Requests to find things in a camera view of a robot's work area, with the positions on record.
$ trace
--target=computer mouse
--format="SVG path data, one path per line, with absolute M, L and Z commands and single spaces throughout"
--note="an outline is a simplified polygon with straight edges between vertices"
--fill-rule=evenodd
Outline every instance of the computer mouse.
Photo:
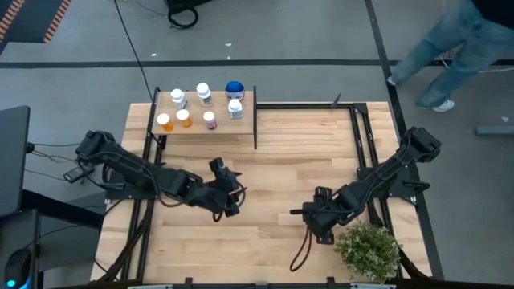
M 4 273 L 6 285 L 9 289 L 20 289 L 27 287 L 31 270 L 31 250 L 28 248 L 15 251 L 7 260 Z

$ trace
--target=pill bottle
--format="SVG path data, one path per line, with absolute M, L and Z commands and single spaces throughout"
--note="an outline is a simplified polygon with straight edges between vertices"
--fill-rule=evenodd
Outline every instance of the pill bottle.
M 179 111 L 181 109 L 186 108 L 187 106 L 187 97 L 184 92 L 180 89 L 173 89 L 170 93 L 171 99 L 175 108 Z
M 228 103 L 228 112 L 232 120 L 238 120 L 243 117 L 243 106 L 239 100 L 231 100 Z
M 203 120 L 206 122 L 208 129 L 215 129 L 218 126 L 218 124 L 216 123 L 216 119 L 214 118 L 213 112 L 204 113 Z
M 181 109 L 177 112 L 178 121 L 180 121 L 180 125 L 184 128 L 190 127 L 193 122 L 190 119 L 190 112 L 185 109 Z
M 243 101 L 244 86 L 239 81 L 230 81 L 225 87 L 227 99 Z
M 212 96 L 210 95 L 209 85 L 207 83 L 200 83 L 196 87 L 196 93 L 198 94 L 198 98 L 200 98 L 200 103 L 209 107 L 212 105 Z
M 173 124 L 170 121 L 168 114 L 161 113 L 157 116 L 157 123 L 162 126 L 165 132 L 171 132 L 173 130 Z

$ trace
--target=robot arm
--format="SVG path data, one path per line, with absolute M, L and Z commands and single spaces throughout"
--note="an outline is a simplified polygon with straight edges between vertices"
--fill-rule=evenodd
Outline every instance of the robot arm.
M 108 132 L 89 131 L 75 151 L 77 161 L 83 164 L 104 164 L 123 175 L 125 181 L 138 189 L 163 193 L 188 206 L 199 206 L 213 214 L 225 213 L 227 217 L 239 212 L 237 176 L 223 166 L 221 158 L 210 162 L 214 181 L 204 183 L 202 178 L 182 169 L 162 168 L 116 143 Z
M 301 210 L 304 222 L 318 243 L 333 244 L 332 227 L 344 226 L 365 209 L 366 202 L 377 193 L 384 193 L 397 173 L 413 162 L 430 162 L 440 152 L 441 143 L 424 128 L 411 128 L 402 138 L 400 147 L 387 161 L 367 177 L 343 185 L 335 193 L 328 188 L 316 188 L 313 202 L 305 202 Z

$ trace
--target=white sneaker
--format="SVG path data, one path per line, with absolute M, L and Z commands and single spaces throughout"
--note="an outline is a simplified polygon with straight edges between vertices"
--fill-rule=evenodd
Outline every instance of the white sneaker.
M 387 82 L 389 84 L 391 84 L 392 86 L 396 86 L 396 83 L 393 81 L 393 77 L 391 77 L 391 76 L 387 78 Z
M 423 107 L 420 107 L 420 108 L 431 109 L 434 112 L 447 112 L 447 111 L 451 110 L 454 106 L 455 106 L 455 102 L 453 102 L 451 100 L 445 100 L 443 104 L 441 104 L 435 108 L 423 108 Z

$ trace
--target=jeans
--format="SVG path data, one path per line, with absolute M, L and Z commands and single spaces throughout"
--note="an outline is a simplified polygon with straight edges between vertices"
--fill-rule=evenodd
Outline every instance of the jeans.
M 396 66 L 392 80 L 397 85 L 404 83 L 435 57 L 460 44 L 463 45 L 450 67 L 418 98 L 419 107 L 438 107 L 467 80 L 487 69 L 514 46 L 514 30 L 488 21 L 471 0 L 461 0 L 459 8 L 445 13 L 428 35 Z

